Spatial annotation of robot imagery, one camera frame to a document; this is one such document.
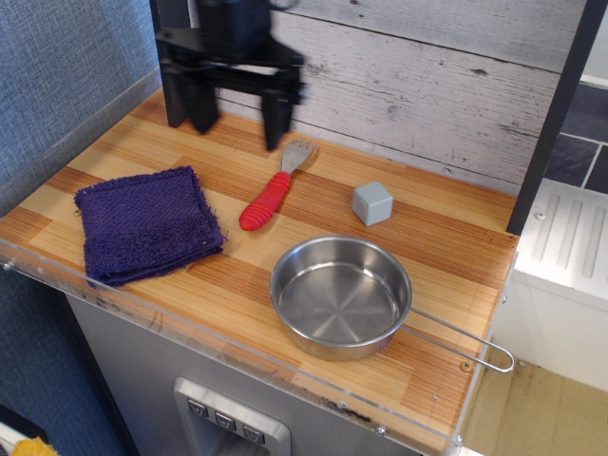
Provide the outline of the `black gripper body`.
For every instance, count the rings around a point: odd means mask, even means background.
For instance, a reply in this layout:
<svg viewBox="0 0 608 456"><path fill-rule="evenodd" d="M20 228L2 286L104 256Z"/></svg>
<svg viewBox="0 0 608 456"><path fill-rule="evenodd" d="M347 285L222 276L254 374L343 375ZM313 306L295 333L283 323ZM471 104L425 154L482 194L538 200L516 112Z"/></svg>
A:
<svg viewBox="0 0 608 456"><path fill-rule="evenodd" d="M197 1L196 27L156 33L164 51L162 74L182 91L220 87L299 103L304 56L272 34L273 13L294 6L294 1Z"/></svg>

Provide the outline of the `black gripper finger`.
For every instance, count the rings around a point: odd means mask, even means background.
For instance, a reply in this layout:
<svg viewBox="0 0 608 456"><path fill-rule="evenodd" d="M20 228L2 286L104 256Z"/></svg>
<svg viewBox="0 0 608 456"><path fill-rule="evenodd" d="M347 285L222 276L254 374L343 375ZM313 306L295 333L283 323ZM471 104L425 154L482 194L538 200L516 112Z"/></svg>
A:
<svg viewBox="0 0 608 456"><path fill-rule="evenodd" d="M171 127L178 127L189 119L198 132L206 133L219 119L216 90L212 85L165 66L163 91Z"/></svg>
<svg viewBox="0 0 608 456"><path fill-rule="evenodd" d="M294 103L281 92L266 92L261 96L261 113L268 151L277 148L281 138L290 130Z"/></svg>

